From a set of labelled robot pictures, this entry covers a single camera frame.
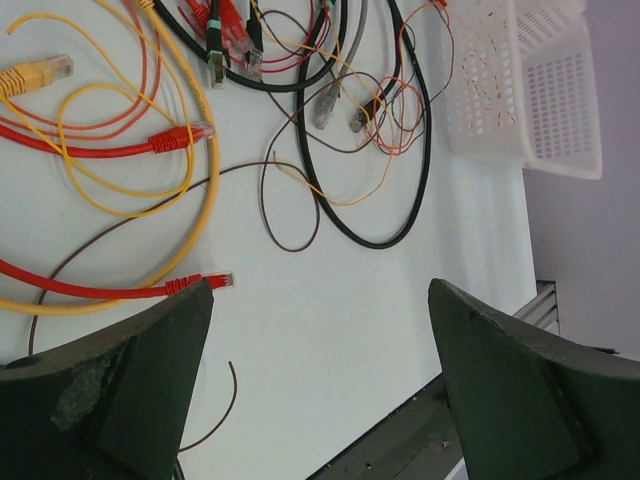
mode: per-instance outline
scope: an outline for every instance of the white table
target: white table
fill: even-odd
[[[289,3],[264,0],[261,5],[287,8]],[[402,3],[408,14],[420,1]],[[306,18],[308,7],[300,4],[294,13],[299,11],[299,18]],[[174,7],[171,0],[168,5]],[[354,2],[352,26],[357,8]],[[125,73],[139,81],[136,38],[91,2],[9,2],[0,27],[43,9],[68,15],[89,29]],[[391,70],[392,46],[375,32],[378,27],[389,28],[388,8],[384,0],[372,0],[370,10],[370,28],[355,65],[382,75]],[[427,11],[413,23],[432,93],[443,82],[444,67],[437,52],[441,42],[448,42],[434,27],[437,22],[435,12]],[[287,30],[283,21],[274,25]],[[297,38],[295,30],[290,32],[289,38]],[[73,88],[115,81],[92,48],[60,24],[37,21],[11,38],[1,38],[3,66],[62,52],[76,60],[72,79],[19,99],[21,105],[38,112],[53,115]],[[366,98],[356,83],[348,85],[358,98]],[[283,120],[268,97],[232,84],[208,95],[218,122],[223,166],[260,159]],[[176,111],[170,81],[164,82],[160,98]],[[287,107],[292,105],[290,95],[280,98]],[[286,255],[269,243],[263,230],[257,208],[258,169],[222,178],[206,234],[176,272],[233,270],[237,279],[234,289],[216,294],[184,443],[200,438],[226,409],[232,387],[227,360],[236,366],[239,396],[224,427],[204,446],[183,455],[187,478],[306,478],[433,379],[440,365],[427,308],[432,278],[446,278],[507,312],[535,296],[521,171],[451,156],[444,134],[444,100],[434,105],[433,164],[419,220],[411,235],[392,250],[359,248],[323,217],[314,246],[301,255]],[[346,102],[340,105],[324,137],[353,146],[356,139],[345,123],[353,109]],[[99,93],[75,104],[69,120],[99,121],[127,106],[115,94]],[[253,114],[242,114],[243,107]],[[165,126],[159,115],[149,114],[138,128],[109,144],[134,143]],[[48,274],[114,219],[95,211],[70,189],[59,159],[8,141],[2,147],[2,258]],[[282,160],[298,161],[292,131],[276,148]],[[413,200],[421,150],[417,144],[396,160],[386,185],[370,201],[340,209],[356,231],[373,239],[396,231]],[[325,190],[342,199],[356,198],[375,185],[385,163],[373,148],[357,157],[335,155],[317,145],[312,151]],[[205,173],[203,147],[199,152],[198,178]],[[149,189],[175,185],[184,167],[179,154],[87,163],[112,181]],[[267,201],[274,228],[283,241],[299,244],[313,226],[309,193],[277,172],[268,177]],[[135,206],[93,185],[89,188],[114,208]],[[179,243],[201,199],[201,192],[193,193],[167,212],[122,228],[78,259],[61,278],[102,286],[133,285]],[[5,278],[0,279],[0,288],[3,294],[24,301],[32,301],[36,293]],[[65,299],[52,295],[50,301]],[[37,349],[78,338],[150,304],[129,303],[82,318],[44,319]],[[10,313],[3,317],[0,361],[6,362],[26,353],[28,319]]]

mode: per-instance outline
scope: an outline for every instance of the plastic basket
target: plastic basket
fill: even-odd
[[[585,8],[585,0],[449,1],[456,44],[447,90],[454,153],[579,178],[602,176]]]

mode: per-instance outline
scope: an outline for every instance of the red ethernet cable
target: red ethernet cable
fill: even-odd
[[[180,290],[184,290],[188,286],[201,280],[207,280],[212,290],[234,285],[232,273],[219,273],[215,275],[191,275],[189,277],[177,278],[175,280],[169,280],[161,287],[130,289],[93,288],[51,280],[47,277],[23,270],[4,260],[0,260],[0,273],[42,290],[94,300],[134,300],[139,298],[166,297],[175,295]]]
[[[209,137],[213,134],[213,127],[205,124],[196,124],[191,126],[191,132],[193,135],[193,141],[198,142],[205,137]],[[4,125],[0,125],[0,137],[5,137],[11,141],[25,145],[27,147],[34,148],[47,153],[57,152],[51,147],[51,145],[38,139],[29,137],[15,130],[11,130]],[[189,134],[187,127],[179,126],[173,127],[164,132],[160,132],[156,135],[149,137],[146,143],[139,145],[130,145],[127,147],[117,148],[82,148],[82,147],[67,147],[69,155],[76,158],[122,158],[131,157],[134,155],[140,155],[143,153],[165,153],[172,152],[174,150],[181,150],[189,146]]]

